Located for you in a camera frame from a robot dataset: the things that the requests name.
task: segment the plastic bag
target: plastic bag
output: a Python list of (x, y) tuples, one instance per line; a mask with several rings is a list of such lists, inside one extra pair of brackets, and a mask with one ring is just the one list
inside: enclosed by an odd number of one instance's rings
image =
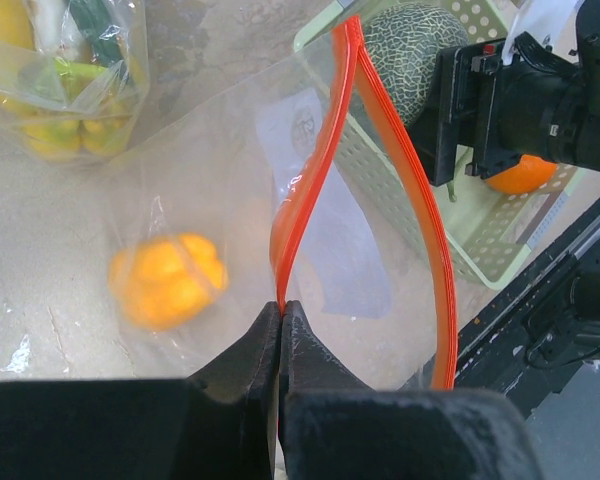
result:
[[(430, 246), (444, 322), (434, 385), (453, 384), (448, 247), (426, 176), (373, 76), (356, 22), (213, 97), (111, 165), (109, 288), (129, 350), (156, 374), (189, 374), (204, 365), (276, 294), (282, 307), (286, 298), (302, 300), (322, 340), (371, 385), (387, 386), (377, 381), (385, 367), (399, 369), (404, 382), (420, 366), (408, 365), (410, 352), (401, 350), (410, 310), (403, 298), (405, 288), (430, 283), (401, 282), (409, 247), (378, 226), (369, 202), (331, 167), (356, 74)], [(423, 313), (435, 329), (433, 309)], [(356, 351), (342, 343), (354, 331), (384, 337), (367, 343), (367, 355), (358, 349), (365, 365), (341, 355), (342, 347)], [(157, 365), (155, 350), (166, 364)]]
[(0, 0), (0, 128), (50, 162), (127, 147), (149, 88), (139, 0)]

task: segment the camera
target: camera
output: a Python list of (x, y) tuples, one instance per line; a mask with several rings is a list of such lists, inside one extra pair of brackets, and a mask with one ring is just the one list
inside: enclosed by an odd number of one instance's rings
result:
[(530, 34), (440, 51), (425, 108), (409, 133), (429, 181), (454, 178), (459, 145), (473, 148), (465, 173), (483, 179), (523, 154), (600, 171), (600, 0), (576, 18), (578, 63)]

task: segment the table surface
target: table surface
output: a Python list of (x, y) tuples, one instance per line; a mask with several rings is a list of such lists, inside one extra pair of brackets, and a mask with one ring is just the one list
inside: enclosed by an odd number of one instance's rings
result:
[[(326, 4), (148, 0), (152, 92), (143, 121), (176, 121), (289, 55), (295, 33)], [(571, 43), (566, 35), (559, 51)], [(89, 172), (39, 163), (0, 136), (0, 380), (183, 375), (240, 337), (257, 314), (194, 320), (186, 335), (130, 332), (106, 290), (111, 239), (92, 184)], [(599, 195), (600, 174), (588, 172), (534, 255)], [(400, 306), (388, 319), (340, 317), (313, 328), (363, 381), (397, 388), (435, 350), (430, 274), (378, 212), (365, 214), (383, 255), (393, 247), (405, 252), (386, 262)], [(303, 284), (303, 300), (318, 311), (321, 295), (312, 289)], [(497, 293), (462, 280), (457, 292), (460, 326)]]

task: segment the orange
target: orange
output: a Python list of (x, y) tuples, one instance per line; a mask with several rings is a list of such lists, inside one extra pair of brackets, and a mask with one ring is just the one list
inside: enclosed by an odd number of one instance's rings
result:
[(215, 245), (194, 233), (155, 237), (118, 252), (109, 288), (137, 326), (153, 331), (193, 318), (227, 289), (227, 269)]
[(522, 195), (537, 190), (547, 183), (558, 165), (540, 157), (523, 155), (520, 163), (498, 175), (485, 180), (494, 190), (507, 195)]

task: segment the plastic basket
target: plastic basket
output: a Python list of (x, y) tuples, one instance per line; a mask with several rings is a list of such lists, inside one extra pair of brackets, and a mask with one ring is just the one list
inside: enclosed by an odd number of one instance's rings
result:
[[(294, 47), (299, 50), (353, 14), (360, 15), (364, 22), (399, 3), (405, 0), (332, 2), (298, 32)], [(489, 0), (426, 3), (443, 6), (456, 15), (473, 42), (501, 38), (507, 33), (497, 7)], [(352, 115), (347, 118), (336, 164), (426, 258), (418, 222), (393, 165)], [(492, 289), (504, 288), (573, 193), (580, 173), (575, 167), (560, 165), (551, 181), (525, 195), (502, 195), (482, 180), (466, 175), (458, 175), (455, 180), (457, 202), (449, 200), (446, 187), (435, 188), (456, 274)]]

